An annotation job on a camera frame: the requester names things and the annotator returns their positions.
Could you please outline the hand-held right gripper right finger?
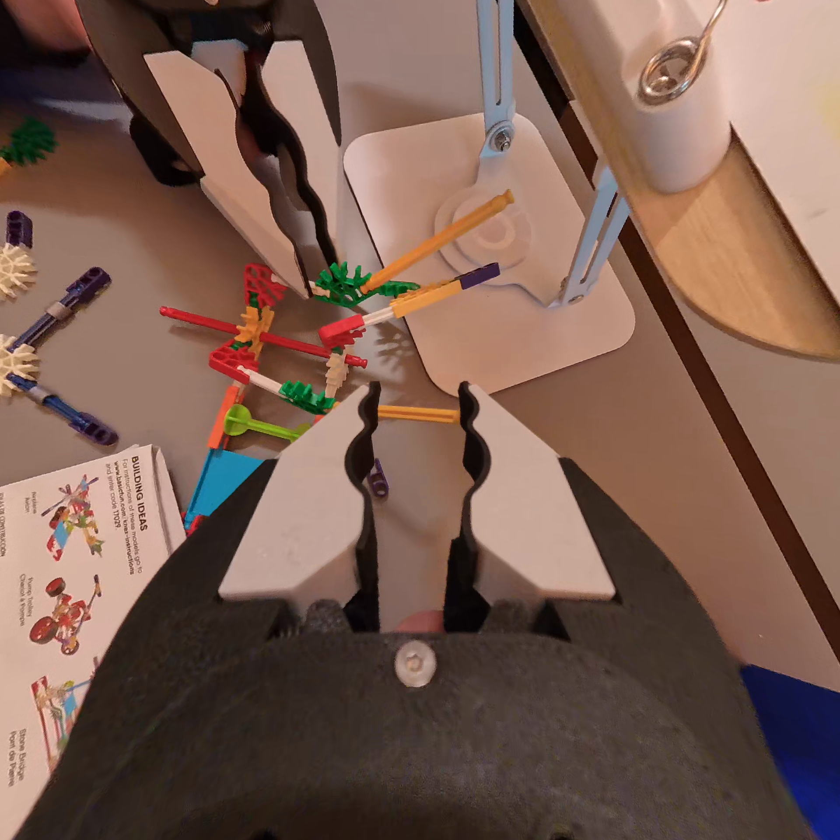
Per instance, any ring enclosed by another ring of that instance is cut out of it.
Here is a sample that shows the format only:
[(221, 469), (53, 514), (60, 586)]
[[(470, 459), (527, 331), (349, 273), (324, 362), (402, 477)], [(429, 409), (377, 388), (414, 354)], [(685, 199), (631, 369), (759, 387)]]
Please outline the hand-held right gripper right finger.
[(450, 545), (444, 630), (475, 633), (498, 603), (540, 614), (556, 600), (613, 600), (561, 457), (476, 384), (460, 384), (458, 407), (472, 486)]

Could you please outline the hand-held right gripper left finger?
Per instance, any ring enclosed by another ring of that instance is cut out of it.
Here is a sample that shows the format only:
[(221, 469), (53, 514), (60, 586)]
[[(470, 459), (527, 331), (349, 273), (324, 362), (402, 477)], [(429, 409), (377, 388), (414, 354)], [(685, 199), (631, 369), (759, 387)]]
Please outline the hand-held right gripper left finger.
[(375, 522), (364, 481), (382, 387), (363, 385), (276, 460), (222, 579), (226, 601), (273, 597), (299, 616), (339, 603), (355, 631), (379, 632)]

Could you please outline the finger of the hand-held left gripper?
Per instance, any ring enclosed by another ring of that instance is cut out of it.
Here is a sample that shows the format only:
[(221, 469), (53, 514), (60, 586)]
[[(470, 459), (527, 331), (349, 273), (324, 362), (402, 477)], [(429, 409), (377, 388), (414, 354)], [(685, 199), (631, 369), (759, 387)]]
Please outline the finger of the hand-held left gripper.
[(238, 109), (225, 78), (181, 52), (144, 59), (201, 165), (204, 194), (276, 277), (309, 299), (295, 246), (278, 226), (268, 191), (239, 148)]
[(246, 53), (246, 127), (271, 212), (289, 238), (301, 275), (317, 279), (338, 261), (340, 139), (300, 40)]

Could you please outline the colourful toy construction model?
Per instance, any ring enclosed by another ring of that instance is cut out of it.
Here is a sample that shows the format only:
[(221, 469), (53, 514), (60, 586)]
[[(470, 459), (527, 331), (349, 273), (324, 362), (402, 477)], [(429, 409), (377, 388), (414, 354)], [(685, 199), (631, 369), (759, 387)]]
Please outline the colourful toy construction model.
[[(366, 359), (350, 353), (354, 342), (368, 329), (380, 323), (405, 319), (441, 301), (455, 298), (489, 280), (499, 277), (497, 262), (429, 286), (420, 287), (397, 278), (423, 259), (435, 255), (494, 219), (514, 203), (511, 191), (492, 197), (476, 209), (453, 222), (424, 241), (403, 257), (373, 275), (358, 267), (351, 275), (345, 263), (332, 265), (317, 279), (314, 293), (332, 305), (350, 305), (383, 295), (390, 298), (387, 306), (372, 312), (356, 312), (348, 318), (331, 322), (320, 328), (320, 345), (286, 339), (270, 332), (275, 308), (284, 297), (280, 280), (267, 266), (248, 264), (244, 269), (245, 311), (239, 323), (227, 323), (201, 317), (193, 313), (162, 307), (161, 315), (168, 319), (228, 333), (231, 339), (217, 347), (208, 357), (210, 367), (226, 376), (230, 383), (207, 442), (208, 452), (203, 470), (184, 514), (187, 533), (214, 512), (223, 501), (250, 477), (260, 462), (257, 458), (227, 450), (230, 438), (246, 432), (257, 432), (288, 443), (299, 439), (311, 424), (296, 428), (264, 423), (253, 418), (245, 405), (249, 387), (258, 388), (312, 417), (323, 417), (338, 405), (338, 393), (351, 368), (365, 368)], [(259, 371), (259, 362), (266, 345), (309, 354), (325, 361), (326, 376), (322, 392), (301, 381), (279, 383)]]

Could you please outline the person's left hand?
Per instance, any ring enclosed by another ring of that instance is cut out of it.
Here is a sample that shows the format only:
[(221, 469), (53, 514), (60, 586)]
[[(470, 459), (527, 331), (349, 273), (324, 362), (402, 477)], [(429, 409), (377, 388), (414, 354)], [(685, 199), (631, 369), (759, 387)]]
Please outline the person's left hand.
[(58, 51), (89, 49), (90, 40), (75, 1), (33, 1), (35, 35)]

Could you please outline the green fan-shaped toy connector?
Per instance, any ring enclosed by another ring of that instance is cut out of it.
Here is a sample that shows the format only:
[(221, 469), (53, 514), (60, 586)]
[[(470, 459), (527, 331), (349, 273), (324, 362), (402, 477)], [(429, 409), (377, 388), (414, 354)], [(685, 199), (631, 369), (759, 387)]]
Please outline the green fan-shaped toy connector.
[(48, 125), (27, 118), (1, 144), (1, 176), (45, 161), (57, 147), (56, 135)]

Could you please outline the white metal stand base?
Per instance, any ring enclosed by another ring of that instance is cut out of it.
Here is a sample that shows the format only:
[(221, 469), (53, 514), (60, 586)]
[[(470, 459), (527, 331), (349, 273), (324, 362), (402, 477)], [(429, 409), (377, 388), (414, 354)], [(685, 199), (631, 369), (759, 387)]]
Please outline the white metal stand base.
[(480, 159), (476, 113), (367, 133), (347, 147), (351, 191), (385, 266), (511, 190), (515, 203), (396, 280), (425, 287), (497, 262), (496, 279), (413, 311), (405, 323), (433, 383), (494, 393), (621, 348), (635, 313), (613, 268), (562, 306), (585, 216), (538, 129), (517, 115), (510, 150)]

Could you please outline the white snowflake toy connector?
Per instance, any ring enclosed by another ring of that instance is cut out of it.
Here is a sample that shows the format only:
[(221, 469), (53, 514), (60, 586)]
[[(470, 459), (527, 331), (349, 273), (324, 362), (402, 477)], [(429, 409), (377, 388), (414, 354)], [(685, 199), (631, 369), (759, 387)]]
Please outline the white snowflake toy connector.
[(37, 280), (38, 269), (29, 249), (5, 243), (1, 247), (1, 297), (15, 301)]

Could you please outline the illustrated instruction booklet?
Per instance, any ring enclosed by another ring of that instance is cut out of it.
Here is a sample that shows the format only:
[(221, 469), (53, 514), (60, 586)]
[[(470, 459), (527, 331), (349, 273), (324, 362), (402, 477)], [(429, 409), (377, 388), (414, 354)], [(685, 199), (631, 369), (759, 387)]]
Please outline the illustrated instruction booklet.
[(2, 838), (31, 811), (119, 626), (184, 539), (152, 445), (2, 487)]

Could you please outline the blue rod cross toy assembly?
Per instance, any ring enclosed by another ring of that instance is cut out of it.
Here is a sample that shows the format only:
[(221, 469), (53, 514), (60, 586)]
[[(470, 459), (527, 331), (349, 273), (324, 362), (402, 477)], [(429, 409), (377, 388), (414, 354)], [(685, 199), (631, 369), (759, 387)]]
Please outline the blue rod cross toy assembly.
[(92, 267), (71, 283), (64, 296), (53, 301), (20, 336), (1, 337), (2, 396), (24, 394), (33, 403), (60, 417), (76, 433), (103, 447), (115, 445), (119, 441), (118, 433), (95, 416), (77, 410), (57, 393), (39, 384), (39, 357), (36, 349), (111, 283), (112, 279), (104, 269)]

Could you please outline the white board with wooden edge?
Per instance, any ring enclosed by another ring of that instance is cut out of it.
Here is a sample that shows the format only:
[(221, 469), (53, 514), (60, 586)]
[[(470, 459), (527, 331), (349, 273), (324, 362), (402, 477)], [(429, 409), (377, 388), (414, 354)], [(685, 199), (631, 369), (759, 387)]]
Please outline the white board with wooden edge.
[(806, 257), (739, 139), (717, 170), (677, 194), (657, 192), (591, 63), (555, 2), (519, 7), (552, 72), (576, 100), (595, 152), (629, 202), (636, 230), (662, 276), (719, 329), (768, 350), (838, 362), (838, 306)]

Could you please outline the white cylinder post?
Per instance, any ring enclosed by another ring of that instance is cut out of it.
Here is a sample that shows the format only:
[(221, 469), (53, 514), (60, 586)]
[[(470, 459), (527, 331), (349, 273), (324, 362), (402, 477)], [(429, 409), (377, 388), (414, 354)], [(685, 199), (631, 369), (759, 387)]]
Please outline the white cylinder post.
[(623, 79), (625, 131), (650, 185), (661, 193), (680, 193), (705, 181), (728, 150), (731, 125), (726, 96), (710, 49), (699, 79), (682, 97), (648, 106), (638, 98), (637, 87), (649, 60)]

